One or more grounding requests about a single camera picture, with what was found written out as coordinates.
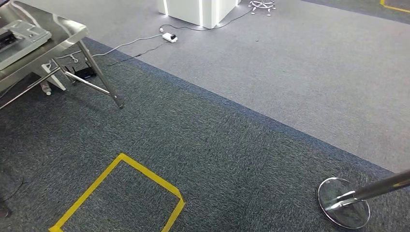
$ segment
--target gray carpet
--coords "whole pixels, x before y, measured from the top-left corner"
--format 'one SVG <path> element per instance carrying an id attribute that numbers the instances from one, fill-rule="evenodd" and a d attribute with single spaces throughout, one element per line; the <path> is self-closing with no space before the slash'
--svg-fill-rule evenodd
<path id="1" fill-rule="evenodd" d="M 339 8 L 342 10 L 357 12 L 365 15 L 394 20 L 410 24 L 410 16 L 407 12 L 388 9 L 380 5 L 380 0 L 303 0 L 320 5 Z M 410 10 L 409 0 L 386 0 L 386 5 Z"/>
<path id="2" fill-rule="evenodd" d="M 86 44 L 92 53 L 109 49 Z M 78 85 L 51 96 L 35 88 L 0 112 L 0 196 L 24 180 L 7 201 L 13 214 L 0 218 L 0 231 L 46 231 L 119 152 L 181 191 L 186 205 L 174 232 L 344 231 L 318 208 L 318 184 L 338 176 L 360 186 L 391 174 L 136 59 L 108 66 L 127 58 L 114 52 L 97 60 L 124 98 L 123 110 Z M 121 163 L 62 228 L 156 232 L 176 202 Z M 409 231 L 408 191 L 369 204 L 371 220 L 360 231 Z"/>
<path id="3" fill-rule="evenodd" d="M 111 47 L 156 35 L 162 24 L 196 28 L 159 14 L 152 0 L 24 1 L 84 23 L 90 38 Z M 271 17 L 257 10 L 218 30 L 165 27 L 178 42 L 139 59 L 392 172 L 408 169 L 410 25 L 373 15 L 410 22 L 410 14 L 377 1 L 326 2 L 372 13 L 278 0 Z M 222 24 L 247 11 L 243 1 Z M 162 42 L 120 51 L 134 56 Z"/>

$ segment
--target led light strip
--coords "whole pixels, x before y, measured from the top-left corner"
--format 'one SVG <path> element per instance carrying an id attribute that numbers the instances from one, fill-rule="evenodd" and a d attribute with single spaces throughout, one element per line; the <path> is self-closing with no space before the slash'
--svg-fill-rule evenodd
<path id="1" fill-rule="evenodd" d="M 202 0 L 199 0 L 199 25 L 204 26 L 204 12 L 202 9 Z"/>
<path id="2" fill-rule="evenodd" d="M 164 8 L 165 8 L 165 15 L 168 16 L 168 4 L 166 3 L 167 0 L 164 0 Z"/>
<path id="3" fill-rule="evenodd" d="M 219 15 L 220 15 L 220 9 L 219 9 L 220 8 L 220 1 L 219 0 L 216 1 L 215 8 L 216 8 L 216 10 L 215 10 L 216 13 L 215 14 L 217 15 L 216 16 L 216 22 L 217 22 L 217 25 L 219 25 Z"/>

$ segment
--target white cabinet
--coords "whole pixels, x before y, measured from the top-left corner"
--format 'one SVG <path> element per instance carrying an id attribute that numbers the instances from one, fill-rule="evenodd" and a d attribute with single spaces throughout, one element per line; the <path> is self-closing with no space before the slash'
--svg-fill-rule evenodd
<path id="1" fill-rule="evenodd" d="M 241 0 L 157 0 L 158 11 L 186 22 L 214 28 Z"/>

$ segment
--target yellow tape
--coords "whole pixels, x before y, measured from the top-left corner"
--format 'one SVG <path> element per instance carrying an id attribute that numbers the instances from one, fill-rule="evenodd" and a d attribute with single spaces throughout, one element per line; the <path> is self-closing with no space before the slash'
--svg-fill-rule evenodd
<path id="1" fill-rule="evenodd" d="M 410 10 L 406 10 L 406 9 L 401 9 L 401 8 L 397 8 L 397 7 L 393 7 L 393 6 L 388 6 L 385 4 L 385 0 L 380 0 L 380 4 L 386 8 L 389 9 L 393 9 L 393 10 L 397 10 L 397 11 L 403 11 L 403 12 L 407 12 L 410 13 Z"/>
<path id="2" fill-rule="evenodd" d="M 92 183 L 91 186 L 83 193 L 83 195 L 81 195 L 81 197 L 78 198 L 78 200 L 67 210 L 67 212 L 57 221 L 57 223 L 48 230 L 50 232 L 64 232 L 61 229 L 64 223 L 73 215 L 73 213 L 81 206 L 81 204 L 87 199 L 87 197 L 98 187 L 98 185 L 108 176 L 108 174 L 117 166 L 117 164 L 121 160 L 126 162 L 133 168 L 139 170 L 142 174 L 146 175 L 148 178 L 155 181 L 157 184 L 161 185 L 166 190 L 170 191 L 172 194 L 179 198 L 178 204 L 172 211 L 171 216 L 169 217 L 164 228 L 161 230 L 161 232 L 168 232 L 185 205 L 181 193 L 175 186 L 171 185 L 166 180 L 162 179 L 161 177 L 153 173 L 151 170 L 144 167 L 143 165 L 141 165 L 140 163 L 136 162 L 135 160 L 131 159 L 123 153 L 120 153 L 114 159 L 114 161 L 101 173 L 99 177 L 97 177 L 94 183 Z"/>

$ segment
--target metal table leg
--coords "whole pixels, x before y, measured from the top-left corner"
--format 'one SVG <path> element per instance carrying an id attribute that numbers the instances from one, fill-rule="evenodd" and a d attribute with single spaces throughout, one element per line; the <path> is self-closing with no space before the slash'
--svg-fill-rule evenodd
<path id="1" fill-rule="evenodd" d="M 51 59 L 51 60 L 52 60 L 58 67 L 60 67 L 61 72 L 63 73 L 63 75 L 64 75 L 65 77 L 67 77 L 67 79 L 71 82 L 71 84 L 74 84 L 74 83 L 75 83 L 75 80 L 72 79 L 70 76 L 67 76 L 67 75 L 65 74 L 65 69 L 63 68 L 63 66 L 62 66 L 60 63 L 58 63 L 56 59 Z"/>
<path id="2" fill-rule="evenodd" d="M 86 56 L 87 60 L 90 62 L 91 66 L 94 68 L 95 73 L 101 79 L 102 83 L 105 85 L 105 87 L 107 88 L 108 92 L 110 93 L 111 97 L 114 99 L 114 101 L 116 102 L 118 107 L 122 108 L 123 103 L 117 98 L 117 95 L 116 95 L 116 92 L 114 91 L 114 88 L 111 86 L 111 84 L 108 82 L 107 78 L 101 72 L 100 67 L 95 62 L 95 60 L 92 57 L 91 53 L 88 51 L 86 45 L 83 43 L 82 40 L 80 40 L 77 44 L 80 47 L 81 51 Z"/>
<path id="3" fill-rule="evenodd" d="M 55 69 L 53 69 L 48 75 L 38 79 L 37 81 L 35 81 L 33 84 L 29 85 L 23 92 L 21 92 L 19 95 L 17 95 L 15 98 L 11 99 L 10 101 L 8 101 L 6 104 L 2 105 L 0 107 L 0 110 L 3 109 L 4 107 L 6 107 L 8 104 L 14 102 L 17 98 L 19 98 L 21 95 L 25 94 L 27 91 L 29 91 L 30 89 L 32 89 L 34 86 L 40 84 L 40 82 L 42 82 L 43 80 L 51 77 L 53 74 L 55 74 L 58 70 L 60 70 L 59 67 L 56 67 Z"/>
<path id="4" fill-rule="evenodd" d="M 93 89 L 96 89 L 96 90 L 100 91 L 100 92 L 103 93 L 103 94 L 106 94 L 106 95 L 108 95 L 108 96 L 111 96 L 111 93 L 108 92 L 107 90 L 105 90 L 105 89 L 103 89 L 103 88 L 100 88 L 100 87 L 98 87 L 98 86 L 96 86 L 96 85 L 94 85 L 94 84 L 92 84 L 92 83 L 90 83 L 90 82 L 88 82 L 88 81 L 86 81 L 86 80 L 84 80 L 84 79 L 81 79 L 80 77 L 78 77 L 78 76 L 72 74 L 71 72 L 65 72 L 64 74 L 67 75 L 67 76 L 69 76 L 69 77 L 71 77 L 71 78 L 74 78 L 75 80 L 77 80 L 77 81 L 79 81 L 79 82 L 81 82 L 81 83 L 83 83 L 83 84 L 85 84 L 85 85 L 87 85 L 87 86 L 90 86 L 90 87 L 93 88 Z"/>

